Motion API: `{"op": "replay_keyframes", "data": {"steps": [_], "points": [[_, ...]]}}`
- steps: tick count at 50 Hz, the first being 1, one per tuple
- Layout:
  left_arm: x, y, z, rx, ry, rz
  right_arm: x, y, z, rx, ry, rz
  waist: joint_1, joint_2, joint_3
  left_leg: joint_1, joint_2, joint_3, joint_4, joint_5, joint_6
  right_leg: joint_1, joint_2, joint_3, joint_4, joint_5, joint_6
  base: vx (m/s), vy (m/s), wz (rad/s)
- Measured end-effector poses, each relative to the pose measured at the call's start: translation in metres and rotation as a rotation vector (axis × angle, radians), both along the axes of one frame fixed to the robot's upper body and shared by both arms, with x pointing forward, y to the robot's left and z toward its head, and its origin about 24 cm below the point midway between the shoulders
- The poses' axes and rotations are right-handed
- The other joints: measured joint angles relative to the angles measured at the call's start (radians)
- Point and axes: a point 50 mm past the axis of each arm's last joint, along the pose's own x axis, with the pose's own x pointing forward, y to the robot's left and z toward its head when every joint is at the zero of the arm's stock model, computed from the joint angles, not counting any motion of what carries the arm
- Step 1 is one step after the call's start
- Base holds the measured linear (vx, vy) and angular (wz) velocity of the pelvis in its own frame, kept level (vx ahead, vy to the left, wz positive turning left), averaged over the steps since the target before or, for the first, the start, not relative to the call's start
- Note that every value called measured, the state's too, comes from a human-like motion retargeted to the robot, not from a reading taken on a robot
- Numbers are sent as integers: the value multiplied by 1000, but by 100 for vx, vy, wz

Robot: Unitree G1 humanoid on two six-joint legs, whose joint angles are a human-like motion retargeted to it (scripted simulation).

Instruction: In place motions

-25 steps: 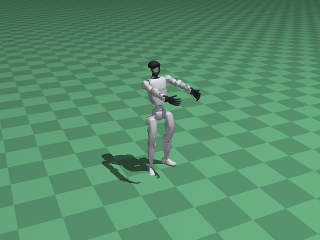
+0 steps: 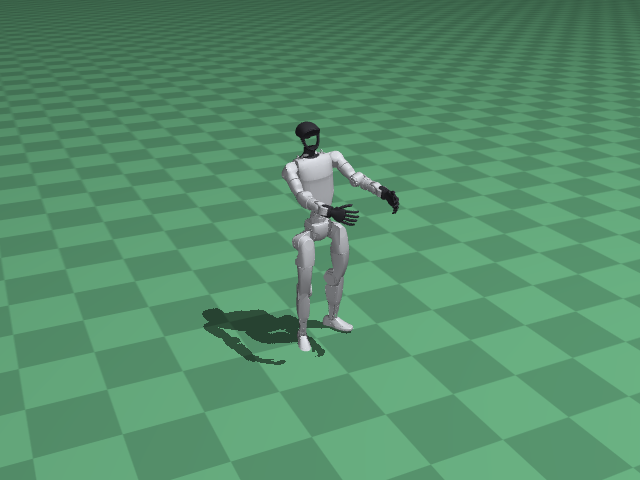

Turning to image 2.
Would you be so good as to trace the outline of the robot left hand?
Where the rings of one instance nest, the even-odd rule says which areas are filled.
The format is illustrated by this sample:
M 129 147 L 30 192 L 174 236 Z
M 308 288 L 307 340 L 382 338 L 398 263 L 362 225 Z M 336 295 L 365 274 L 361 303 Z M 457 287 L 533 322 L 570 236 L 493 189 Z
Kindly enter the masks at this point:
M 387 189 L 384 186 L 379 186 L 379 189 L 382 191 L 381 193 L 381 199 L 383 200 L 387 200 L 387 202 L 389 203 L 390 206 L 393 207 L 393 211 L 392 214 L 395 214 L 399 208 L 399 198 L 395 195 L 395 191 L 390 191 L 389 189 Z

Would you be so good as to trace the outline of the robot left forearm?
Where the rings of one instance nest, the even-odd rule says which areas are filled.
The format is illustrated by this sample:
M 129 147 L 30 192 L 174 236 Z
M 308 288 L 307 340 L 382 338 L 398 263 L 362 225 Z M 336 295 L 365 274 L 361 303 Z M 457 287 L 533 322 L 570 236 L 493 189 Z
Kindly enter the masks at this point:
M 368 178 L 365 175 L 364 175 L 364 178 L 360 182 L 360 187 L 362 189 L 368 190 L 372 194 L 375 194 L 376 196 L 381 198 L 382 191 L 379 189 L 379 186 L 382 186 L 382 185 L 379 182 L 372 181 L 370 178 Z

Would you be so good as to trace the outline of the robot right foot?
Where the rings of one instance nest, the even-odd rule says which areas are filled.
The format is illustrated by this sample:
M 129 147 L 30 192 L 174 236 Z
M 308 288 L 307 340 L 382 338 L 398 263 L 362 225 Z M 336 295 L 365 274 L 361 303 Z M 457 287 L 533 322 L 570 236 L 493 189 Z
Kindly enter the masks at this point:
M 311 349 L 311 345 L 310 345 L 310 341 L 308 339 L 307 336 L 307 332 L 306 332 L 306 336 L 304 335 L 304 332 L 301 332 L 302 335 L 300 337 L 299 335 L 299 330 L 297 332 L 297 338 L 298 338 L 298 346 L 302 351 L 309 351 Z

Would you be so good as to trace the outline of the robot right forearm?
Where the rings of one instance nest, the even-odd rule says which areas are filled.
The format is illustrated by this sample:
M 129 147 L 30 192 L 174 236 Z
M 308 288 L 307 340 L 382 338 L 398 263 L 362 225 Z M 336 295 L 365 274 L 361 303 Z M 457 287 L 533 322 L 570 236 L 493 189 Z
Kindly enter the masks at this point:
M 312 196 L 305 197 L 302 193 L 297 194 L 298 203 L 305 209 L 312 210 L 322 216 L 327 216 L 328 208 L 323 207 L 323 202 L 319 202 Z

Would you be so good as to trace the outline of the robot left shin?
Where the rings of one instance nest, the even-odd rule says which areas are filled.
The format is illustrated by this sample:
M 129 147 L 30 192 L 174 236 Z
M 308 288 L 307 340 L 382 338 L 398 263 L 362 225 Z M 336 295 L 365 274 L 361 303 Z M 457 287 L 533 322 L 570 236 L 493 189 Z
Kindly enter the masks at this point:
M 325 285 L 325 293 L 326 293 L 326 299 L 328 300 L 330 320 L 332 319 L 335 320 L 335 318 L 337 318 L 339 305 L 342 298 L 343 284 L 344 284 L 344 276 L 335 285 L 328 285 L 328 284 Z M 335 314 L 336 314 L 336 317 L 335 317 Z

